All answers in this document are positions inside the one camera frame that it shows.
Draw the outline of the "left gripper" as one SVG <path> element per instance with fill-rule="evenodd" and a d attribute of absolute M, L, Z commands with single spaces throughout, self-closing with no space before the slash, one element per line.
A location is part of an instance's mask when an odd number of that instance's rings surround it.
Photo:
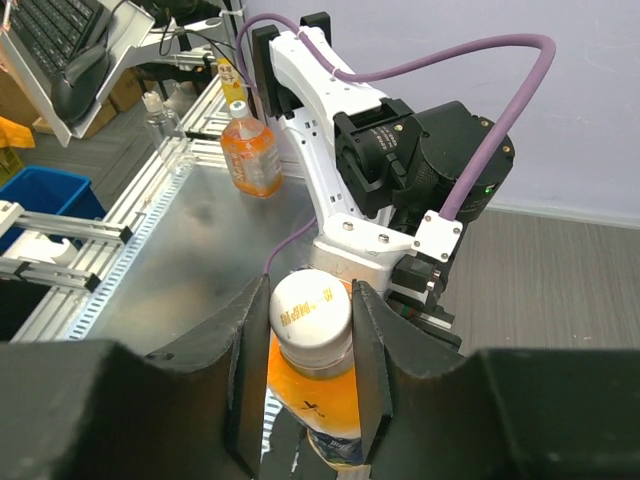
<path fill-rule="evenodd" d="M 451 350 L 461 338 L 452 332 L 455 315 L 439 304 L 448 285 L 450 263 L 405 254 L 392 270 L 386 302 L 392 310 Z"/>

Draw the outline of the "orange juice bottle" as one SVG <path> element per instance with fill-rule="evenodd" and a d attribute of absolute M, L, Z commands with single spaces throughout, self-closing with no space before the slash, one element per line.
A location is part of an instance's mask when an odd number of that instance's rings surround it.
<path fill-rule="evenodd" d="M 267 384 L 306 431 L 313 451 L 337 471 L 361 471 L 359 404 L 352 354 L 327 369 L 300 372 L 271 342 Z"/>

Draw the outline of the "white bottle cap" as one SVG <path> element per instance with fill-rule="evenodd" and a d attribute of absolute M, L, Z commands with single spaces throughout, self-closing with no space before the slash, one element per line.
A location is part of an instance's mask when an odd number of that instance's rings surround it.
<path fill-rule="evenodd" d="M 303 269 L 290 273 L 270 299 L 271 328 L 283 355 L 306 369 L 327 368 L 351 346 L 351 297 L 331 274 Z"/>

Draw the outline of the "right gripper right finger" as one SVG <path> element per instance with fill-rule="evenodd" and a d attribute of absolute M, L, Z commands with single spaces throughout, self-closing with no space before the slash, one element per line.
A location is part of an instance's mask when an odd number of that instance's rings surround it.
<path fill-rule="evenodd" d="M 635 350 L 462 356 L 353 285 L 363 454 L 375 479 L 635 479 Z"/>

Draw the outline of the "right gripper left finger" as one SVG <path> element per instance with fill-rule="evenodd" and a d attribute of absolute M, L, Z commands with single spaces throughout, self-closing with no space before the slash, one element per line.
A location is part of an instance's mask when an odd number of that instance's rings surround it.
<path fill-rule="evenodd" d="M 147 355 L 112 340 L 3 344 L 5 479 L 254 479 L 267 276 Z"/>

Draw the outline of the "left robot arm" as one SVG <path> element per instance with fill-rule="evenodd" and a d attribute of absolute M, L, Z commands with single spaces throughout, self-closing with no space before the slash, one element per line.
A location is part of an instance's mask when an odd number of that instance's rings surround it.
<path fill-rule="evenodd" d="M 441 207 L 492 122 L 452 101 L 415 112 L 364 83 L 333 77 L 315 59 L 331 53 L 330 18 L 251 35 L 265 113 L 299 157 L 316 213 L 310 264 L 368 283 L 400 316 L 452 350 L 460 338 L 439 303 L 466 228 L 510 173 L 501 141 L 452 220 Z"/>

